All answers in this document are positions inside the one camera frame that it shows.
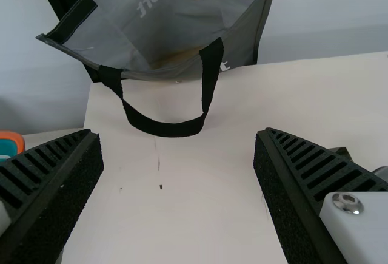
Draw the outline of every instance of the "screw head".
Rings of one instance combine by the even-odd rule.
[[[332,197],[334,205],[348,214],[360,214],[364,211],[364,205],[353,194],[348,192],[336,192]]]

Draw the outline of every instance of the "white wall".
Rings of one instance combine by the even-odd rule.
[[[388,0],[273,0],[261,64],[388,50]]]
[[[83,66],[35,40],[58,22],[47,0],[0,0],[0,129],[82,127]],[[387,0],[274,0],[259,63],[388,50]]]
[[[58,23],[48,0],[0,0],[0,129],[22,134],[83,127],[84,66],[37,41]]]

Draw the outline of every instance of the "black strap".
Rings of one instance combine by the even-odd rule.
[[[129,123],[135,128],[159,137],[189,137],[198,134],[205,123],[206,115],[213,100],[219,67],[224,55],[222,39],[218,38],[199,51],[202,60],[202,111],[200,117],[182,123],[162,123],[152,120],[138,112],[123,97],[120,69],[100,66],[99,75],[102,83],[120,97]]]

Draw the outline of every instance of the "white table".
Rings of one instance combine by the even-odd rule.
[[[120,100],[94,84],[85,127],[101,136],[105,171],[63,264],[286,263],[252,167],[255,134],[274,127],[346,146],[366,169],[386,165],[387,54],[225,72],[204,130],[189,138],[134,129]],[[127,80],[123,87],[127,101],[156,120],[201,114],[200,81]]]

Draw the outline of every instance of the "gray tote bag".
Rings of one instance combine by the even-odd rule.
[[[37,38],[99,73],[122,100],[128,121],[161,137],[201,131],[219,72],[255,64],[272,0],[77,0]],[[202,77],[203,114],[161,123],[123,99],[121,79],[181,81]]]

